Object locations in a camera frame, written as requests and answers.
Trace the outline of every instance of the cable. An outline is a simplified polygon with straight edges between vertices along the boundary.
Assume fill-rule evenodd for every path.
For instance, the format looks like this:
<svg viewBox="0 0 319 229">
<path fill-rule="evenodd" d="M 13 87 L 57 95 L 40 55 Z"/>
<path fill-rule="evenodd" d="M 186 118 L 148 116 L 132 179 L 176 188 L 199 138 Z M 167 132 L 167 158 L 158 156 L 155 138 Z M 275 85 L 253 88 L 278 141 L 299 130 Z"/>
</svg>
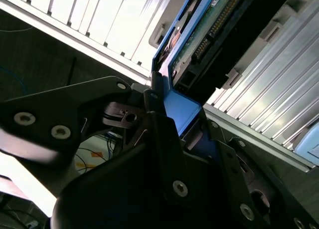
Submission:
<svg viewBox="0 0 319 229">
<path fill-rule="evenodd" d="M 8 202 L 13 198 L 9 194 L 3 194 L 2 200 L 0 202 L 0 211 L 4 210 L 4 207 L 8 205 Z"/>
<path fill-rule="evenodd" d="M 95 155 L 99 156 L 100 158 L 102 158 L 105 162 L 107 161 L 105 158 L 103 158 L 100 154 L 90 150 L 90 149 L 87 149 L 87 148 L 79 148 L 79 149 L 82 149 L 82 150 L 87 150 L 87 151 L 90 151 L 91 153 L 94 153 Z"/>
<path fill-rule="evenodd" d="M 0 227 L 9 228 L 9 229 L 16 229 L 16 228 L 9 227 L 9 226 L 7 226 L 7 225 L 0 225 Z"/>
<path fill-rule="evenodd" d="M 13 209 L 10 209 L 10 210 L 4 210 L 4 212 L 13 212 L 13 213 L 15 213 L 16 214 L 16 212 L 17 213 L 22 213 L 22 214 L 25 214 L 25 215 L 28 215 L 29 217 L 31 217 L 31 218 L 33 218 L 34 220 L 36 220 L 39 224 L 41 224 L 41 221 L 38 219 L 38 218 L 36 218 L 34 215 L 32 215 L 32 214 L 30 214 L 30 213 L 26 213 L 26 212 L 24 212 L 24 211 L 21 211 L 21 210 L 13 210 Z"/>
<path fill-rule="evenodd" d="M 11 70 L 8 70 L 8 69 L 2 68 L 2 67 L 0 67 L 0 70 L 6 72 L 7 74 L 10 74 L 13 78 L 15 78 L 22 86 L 23 93 L 27 94 L 26 86 L 24 85 L 22 80 L 15 73 L 13 73 Z"/>
<path fill-rule="evenodd" d="M 222 127 L 220 127 L 220 126 L 219 126 L 219 128 L 220 128 L 221 134 L 223 135 L 224 142 L 226 143 L 226 139 L 225 139 L 225 135 L 224 135 L 223 129 L 222 129 Z"/>
<path fill-rule="evenodd" d="M 112 139 L 111 138 L 108 138 L 108 145 L 109 145 L 109 148 L 110 148 L 110 151 L 112 151 Z"/>
<path fill-rule="evenodd" d="M 18 218 L 15 218 L 13 215 L 11 215 L 10 213 L 7 213 L 5 211 L 1 211 L 0 213 L 8 216 L 9 218 L 11 218 L 12 220 L 14 220 L 16 223 L 18 223 L 23 229 L 28 229 L 28 227 L 23 224 Z"/>
<path fill-rule="evenodd" d="M 85 161 L 79 156 L 79 155 L 77 155 L 77 154 L 75 154 L 76 156 L 78 156 L 78 158 L 83 162 L 83 164 L 84 164 L 84 166 L 85 166 L 85 172 L 84 173 L 86 173 L 86 171 L 87 171 L 87 168 L 88 168 L 88 166 L 86 165 L 86 163 L 85 163 Z"/>
<path fill-rule="evenodd" d="M 29 27 L 29 28 L 24 28 L 24 29 L 16 29 L 16 30 L 4 30 L 4 29 L 0 29 L 0 32 L 5 32 L 5 33 L 15 33 L 15 32 L 24 32 L 24 31 L 28 31 L 30 29 L 32 29 L 33 26 Z"/>
<path fill-rule="evenodd" d="M 108 137 L 109 137 L 109 139 L 110 139 L 109 142 L 110 142 L 111 151 L 113 152 L 114 148 L 112 148 L 111 142 L 112 142 L 112 140 L 113 140 L 113 141 L 116 143 L 117 140 L 118 140 L 118 138 L 117 138 L 116 136 L 110 134 L 110 133 L 107 133 L 107 135 L 108 135 Z"/>
<path fill-rule="evenodd" d="M 9 208 L 8 211 L 12 210 L 12 208 L 11 208 L 9 205 L 6 205 L 6 207 Z M 16 216 L 19 220 L 21 220 L 17 213 L 15 213 L 15 212 L 13 212 L 13 213 L 15 214 L 15 216 Z"/>
<path fill-rule="evenodd" d="M 87 167 L 86 169 L 93 169 L 93 168 L 95 168 L 95 167 Z M 81 169 L 79 169 L 78 171 L 81 171 L 81 170 L 84 170 L 85 168 L 81 168 Z"/>
<path fill-rule="evenodd" d="M 75 64 L 76 64 L 76 57 L 74 57 L 72 59 L 72 64 L 71 64 L 70 72 L 69 72 L 69 75 L 68 75 L 68 81 L 66 82 L 66 86 L 69 86 L 71 84 L 71 79 L 72 79 L 72 76 L 73 76 Z"/>
<path fill-rule="evenodd" d="M 104 138 L 105 138 L 105 141 L 106 141 L 106 148 L 108 150 L 108 160 L 111 158 L 110 155 L 111 155 L 111 152 L 110 152 L 110 146 L 109 146 L 109 138 L 106 136 L 107 134 L 104 134 Z"/>
</svg>

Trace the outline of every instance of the circuit board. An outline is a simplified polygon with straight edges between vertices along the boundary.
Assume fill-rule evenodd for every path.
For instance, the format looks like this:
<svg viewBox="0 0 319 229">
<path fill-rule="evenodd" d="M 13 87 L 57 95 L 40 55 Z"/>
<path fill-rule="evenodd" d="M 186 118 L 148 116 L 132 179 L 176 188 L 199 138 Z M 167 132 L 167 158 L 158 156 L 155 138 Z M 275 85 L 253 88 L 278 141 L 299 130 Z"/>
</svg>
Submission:
<svg viewBox="0 0 319 229">
<path fill-rule="evenodd" d="M 206 48 L 213 43 L 229 15 L 235 9 L 239 0 L 213 0 L 205 15 L 196 27 L 191 37 L 173 63 L 172 72 L 178 73 L 187 67 L 191 57 L 200 59 Z"/>
</svg>

